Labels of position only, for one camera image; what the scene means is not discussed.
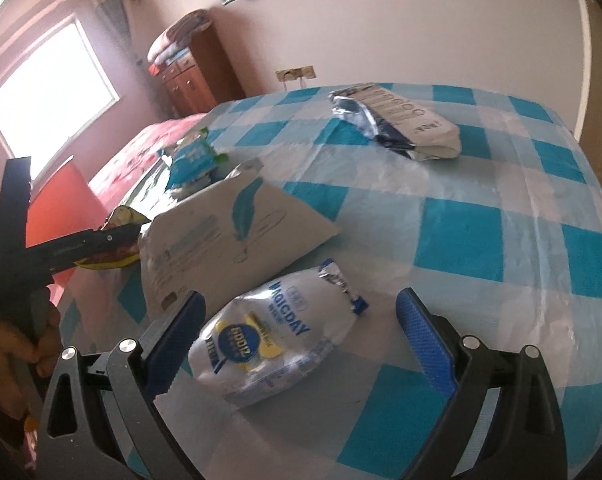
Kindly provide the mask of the left hand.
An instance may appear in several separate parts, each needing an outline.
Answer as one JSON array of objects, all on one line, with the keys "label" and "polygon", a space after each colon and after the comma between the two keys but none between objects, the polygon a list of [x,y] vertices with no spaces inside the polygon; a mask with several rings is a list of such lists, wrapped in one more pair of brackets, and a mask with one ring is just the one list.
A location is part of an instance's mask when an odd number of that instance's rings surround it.
[{"label": "left hand", "polygon": [[50,377],[62,351],[59,322],[60,313],[49,302],[44,333],[37,344],[32,344],[15,326],[0,319],[0,409],[13,419],[23,418],[28,413],[28,404],[18,385],[12,359],[33,364],[40,377]]}]

